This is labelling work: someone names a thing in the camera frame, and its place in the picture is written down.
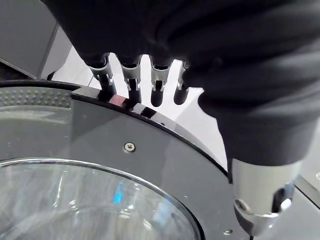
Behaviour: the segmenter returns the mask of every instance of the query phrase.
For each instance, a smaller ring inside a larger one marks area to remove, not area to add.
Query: metal bracket
[[[156,83],[157,81],[161,81],[161,92],[165,89],[165,85],[168,81],[168,75],[170,71],[170,66],[166,69],[157,69],[155,68],[154,64],[151,62],[151,84],[152,84],[152,91],[156,91]]]
[[[133,90],[139,90],[141,82],[140,61],[135,67],[125,67],[121,64],[121,69],[128,91],[132,90],[129,82],[130,79],[135,79],[135,89]]]
[[[114,81],[112,80],[113,73],[110,66],[110,63],[107,62],[107,64],[102,68],[94,68],[92,66],[89,66],[91,72],[93,73],[94,77],[101,83],[102,78],[101,76],[106,76],[109,86],[114,84]]]
[[[182,90],[182,85],[184,83],[184,80],[182,78],[182,75],[184,74],[184,72],[187,70],[188,66],[186,64],[185,61],[182,62],[181,67],[180,67],[180,71],[179,71],[179,77],[178,77],[178,84],[176,86],[176,88],[178,90]]]

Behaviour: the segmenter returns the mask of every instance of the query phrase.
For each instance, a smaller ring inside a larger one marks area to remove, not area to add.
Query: gray cabinet
[[[0,62],[43,79],[65,63],[71,46],[40,0],[0,0]]]

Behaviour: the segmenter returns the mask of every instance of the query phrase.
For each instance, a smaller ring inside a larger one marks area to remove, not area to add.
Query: black fabric cover
[[[101,55],[187,61],[227,157],[304,157],[320,113],[319,0],[43,0],[87,64]]]

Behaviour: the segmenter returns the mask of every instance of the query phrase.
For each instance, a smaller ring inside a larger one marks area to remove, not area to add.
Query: circular glass panel
[[[0,163],[1,240],[199,240],[197,220],[154,185],[59,159]]]

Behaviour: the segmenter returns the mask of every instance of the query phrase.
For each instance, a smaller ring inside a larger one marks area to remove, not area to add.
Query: screw
[[[136,150],[136,146],[132,142],[127,142],[124,145],[124,149],[128,152],[134,152]]]
[[[237,207],[243,211],[246,211],[247,208],[246,206],[238,199],[235,200],[235,204],[237,205]]]
[[[233,232],[232,229],[227,229],[223,232],[223,235],[229,236],[232,234],[232,232]]]

